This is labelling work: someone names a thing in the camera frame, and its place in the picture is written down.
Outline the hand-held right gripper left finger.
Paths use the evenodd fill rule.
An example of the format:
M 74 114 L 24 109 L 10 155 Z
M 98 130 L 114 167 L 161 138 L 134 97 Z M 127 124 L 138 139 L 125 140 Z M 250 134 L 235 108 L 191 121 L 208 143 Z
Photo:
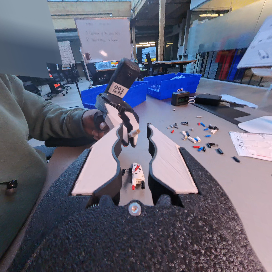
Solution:
M 114 127 L 91 148 L 71 195 L 116 195 L 122 187 L 118 159 L 123 125 Z

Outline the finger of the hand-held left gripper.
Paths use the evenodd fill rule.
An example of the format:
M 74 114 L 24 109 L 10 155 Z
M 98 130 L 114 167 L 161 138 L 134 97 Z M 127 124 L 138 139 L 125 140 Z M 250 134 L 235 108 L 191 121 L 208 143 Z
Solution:
M 116 126 L 119 127 L 120 124 L 123 124 L 123 121 L 119 116 L 119 111 L 115 107 L 110 104 L 105 104 L 105 107 L 107 110 L 107 114 L 104 120 L 109 127 L 109 131 L 111 131 Z
M 128 133 L 135 129 L 139 129 L 138 115 L 134 111 L 124 111 L 124 113 L 121 115 L 121 119 L 123 121 L 123 146 L 128 146 L 131 144 L 131 146 L 135 148 L 137 145 L 138 135 L 129 138 Z

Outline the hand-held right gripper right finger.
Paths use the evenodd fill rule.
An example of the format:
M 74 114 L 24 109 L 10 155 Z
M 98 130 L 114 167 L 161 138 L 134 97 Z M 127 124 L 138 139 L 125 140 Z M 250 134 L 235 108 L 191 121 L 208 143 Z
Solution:
M 180 146 L 147 123 L 149 174 L 173 194 L 198 194 L 197 186 L 180 152 Z

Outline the white spotted toy panel assembly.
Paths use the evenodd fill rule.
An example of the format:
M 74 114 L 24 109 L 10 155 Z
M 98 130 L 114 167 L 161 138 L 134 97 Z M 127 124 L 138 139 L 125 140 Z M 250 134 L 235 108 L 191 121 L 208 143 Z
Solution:
M 134 162 L 132 166 L 128 169 L 121 169 L 121 174 L 122 174 L 122 189 L 127 189 L 128 186 L 132 189 L 132 178 L 138 179 L 139 183 L 135 186 L 135 189 L 141 188 L 140 182 L 143 180 L 145 181 L 145 176 L 142 170 L 141 165 L 138 163 Z

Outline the person's left hand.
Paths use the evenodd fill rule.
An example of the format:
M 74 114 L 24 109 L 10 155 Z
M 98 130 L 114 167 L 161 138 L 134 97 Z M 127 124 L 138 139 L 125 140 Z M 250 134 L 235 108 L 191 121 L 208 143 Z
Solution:
M 105 122 L 100 123 L 100 129 L 97 129 L 94 123 L 95 114 L 100 114 L 101 111 L 98 109 L 87 110 L 82 115 L 82 125 L 85 133 L 89 136 L 93 136 L 95 140 L 101 139 L 104 134 L 107 134 L 109 127 Z

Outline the blue plastic bin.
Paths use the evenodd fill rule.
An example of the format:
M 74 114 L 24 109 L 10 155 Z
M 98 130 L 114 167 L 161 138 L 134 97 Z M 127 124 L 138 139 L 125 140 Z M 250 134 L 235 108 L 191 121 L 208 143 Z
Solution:
M 201 74 L 171 73 L 152 77 L 145 77 L 147 83 L 147 94 L 159 100 L 172 97 L 173 92 L 187 91 L 195 93 Z
M 95 103 L 97 95 L 103 93 L 108 84 L 94 86 L 90 89 L 81 91 L 82 104 L 87 109 L 96 109 Z M 146 101 L 147 83 L 145 81 L 135 81 L 123 100 L 131 107 L 135 107 Z

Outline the whiteboard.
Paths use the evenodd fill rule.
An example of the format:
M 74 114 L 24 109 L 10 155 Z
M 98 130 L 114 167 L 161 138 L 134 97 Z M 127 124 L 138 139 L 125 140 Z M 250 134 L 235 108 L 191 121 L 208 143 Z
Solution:
M 75 24 L 86 63 L 132 58 L 128 18 L 83 18 Z

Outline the white paper notice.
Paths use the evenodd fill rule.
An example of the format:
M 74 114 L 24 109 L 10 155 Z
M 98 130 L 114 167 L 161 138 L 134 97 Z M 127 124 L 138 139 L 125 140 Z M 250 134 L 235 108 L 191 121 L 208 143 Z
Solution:
M 75 64 L 73 52 L 70 46 L 70 41 L 58 42 L 59 51 L 61 55 L 62 65 Z

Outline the office chair with orange cloth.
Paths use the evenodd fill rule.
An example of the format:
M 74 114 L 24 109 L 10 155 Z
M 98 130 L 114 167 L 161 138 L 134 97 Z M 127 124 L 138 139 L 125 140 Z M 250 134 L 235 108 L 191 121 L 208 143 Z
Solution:
M 65 94 L 60 91 L 60 89 L 64 89 L 64 91 L 66 93 L 68 93 L 68 87 L 71 89 L 70 86 L 66 86 L 66 85 L 63 85 L 62 82 L 64 81 L 64 78 L 63 76 L 57 72 L 57 73 L 51 73 L 49 72 L 49 81 L 48 81 L 48 86 L 51 90 L 51 92 L 47 93 L 47 97 L 48 99 L 47 100 L 51 100 L 53 98 L 53 95 L 54 94 L 62 94 L 63 96 L 65 96 Z

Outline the black power adapter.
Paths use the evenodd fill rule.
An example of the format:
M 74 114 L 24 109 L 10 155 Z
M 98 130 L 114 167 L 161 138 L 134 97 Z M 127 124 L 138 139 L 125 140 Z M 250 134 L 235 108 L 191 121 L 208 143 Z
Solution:
M 195 97 L 195 104 L 202 104 L 208 106 L 218 106 L 221 102 L 221 95 L 214 94 L 199 94 Z

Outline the toy sticker sheet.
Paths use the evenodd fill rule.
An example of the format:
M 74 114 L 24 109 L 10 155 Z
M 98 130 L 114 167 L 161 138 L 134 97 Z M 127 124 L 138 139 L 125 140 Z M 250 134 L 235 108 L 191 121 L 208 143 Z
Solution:
M 229 132 L 239 156 L 272 161 L 272 135 Z

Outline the white plastic sheet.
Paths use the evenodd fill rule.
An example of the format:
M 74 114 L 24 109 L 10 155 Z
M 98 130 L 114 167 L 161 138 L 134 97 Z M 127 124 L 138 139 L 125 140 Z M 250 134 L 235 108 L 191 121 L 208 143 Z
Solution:
M 258 108 L 258 105 L 254 104 L 254 103 L 251 103 L 251 102 L 248 102 L 245 100 L 241 100 L 239 98 L 236 98 L 236 97 L 233 97 L 233 96 L 230 96 L 227 94 L 223 94 L 220 96 L 221 96 L 221 102 L 229 103 L 230 105 L 233 105 L 234 107 L 238 107 L 238 105 L 240 105 L 241 107 L 247 106 L 247 107 L 255 108 L 255 109 Z

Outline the white metal stand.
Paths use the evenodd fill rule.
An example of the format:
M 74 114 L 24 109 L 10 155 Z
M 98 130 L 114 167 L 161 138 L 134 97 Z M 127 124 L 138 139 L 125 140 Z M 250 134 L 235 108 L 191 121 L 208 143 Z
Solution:
M 262 77 L 272 78 L 272 68 L 254 67 L 253 74 Z M 262 116 L 241 122 L 237 125 L 241 130 L 256 134 L 272 134 L 272 116 Z

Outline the storage rack with coloured bins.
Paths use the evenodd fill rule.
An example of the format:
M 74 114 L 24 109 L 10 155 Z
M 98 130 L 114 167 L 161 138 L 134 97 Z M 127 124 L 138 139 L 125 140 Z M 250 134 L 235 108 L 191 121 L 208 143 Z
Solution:
M 196 54 L 191 73 L 203 78 L 242 83 L 246 68 L 238 68 L 247 48 L 209 51 Z

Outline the open building instruction booklet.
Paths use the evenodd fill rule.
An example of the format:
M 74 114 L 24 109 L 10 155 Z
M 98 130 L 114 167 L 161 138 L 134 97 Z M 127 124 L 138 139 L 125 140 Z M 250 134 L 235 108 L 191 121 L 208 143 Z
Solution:
M 272 65 L 272 16 L 268 16 L 255 35 L 250 46 L 237 65 L 238 69 L 247 67 L 266 67 Z

